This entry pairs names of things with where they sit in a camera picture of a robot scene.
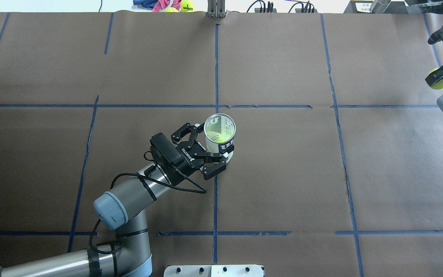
blue cloth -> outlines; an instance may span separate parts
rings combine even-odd
[[[153,9],[158,0],[133,0],[132,3],[134,5],[141,5],[144,8]]]

